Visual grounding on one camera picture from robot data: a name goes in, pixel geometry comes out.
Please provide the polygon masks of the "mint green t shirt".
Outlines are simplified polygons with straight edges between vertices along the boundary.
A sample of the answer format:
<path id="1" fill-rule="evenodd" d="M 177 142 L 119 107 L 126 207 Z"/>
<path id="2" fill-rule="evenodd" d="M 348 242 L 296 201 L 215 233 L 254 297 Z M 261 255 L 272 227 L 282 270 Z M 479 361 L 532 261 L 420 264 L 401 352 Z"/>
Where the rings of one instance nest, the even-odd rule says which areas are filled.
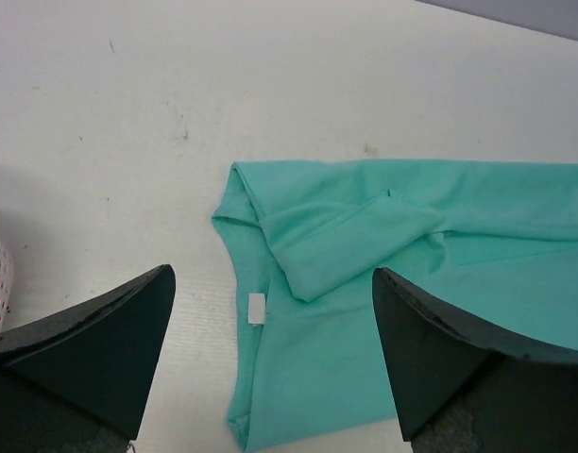
<path id="1" fill-rule="evenodd" d="M 395 417 L 380 267 L 578 349 L 578 164 L 236 162 L 212 223 L 237 280 L 228 423 L 245 452 Z"/>

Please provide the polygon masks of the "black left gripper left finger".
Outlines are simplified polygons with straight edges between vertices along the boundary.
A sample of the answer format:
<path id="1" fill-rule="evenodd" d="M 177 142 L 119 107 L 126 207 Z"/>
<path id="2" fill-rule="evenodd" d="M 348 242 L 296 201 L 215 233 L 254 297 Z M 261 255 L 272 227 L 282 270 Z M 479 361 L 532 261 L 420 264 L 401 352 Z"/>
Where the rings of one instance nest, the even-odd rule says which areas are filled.
<path id="1" fill-rule="evenodd" d="M 169 324 L 164 264 L 0 333 L 0 452 L 130 452 Z"/>

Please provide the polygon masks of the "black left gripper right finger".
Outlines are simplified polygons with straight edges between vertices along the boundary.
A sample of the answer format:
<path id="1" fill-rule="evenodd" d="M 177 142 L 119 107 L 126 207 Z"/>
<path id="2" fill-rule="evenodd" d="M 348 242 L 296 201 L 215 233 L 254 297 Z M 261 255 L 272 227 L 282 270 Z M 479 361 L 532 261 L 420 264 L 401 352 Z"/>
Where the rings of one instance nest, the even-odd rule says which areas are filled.
<path id="1" fill-rule="evenodd" d="M 494 325 L 387 269 L 372 298 L 415 452 L 578 452 L 578 351 Z"/>

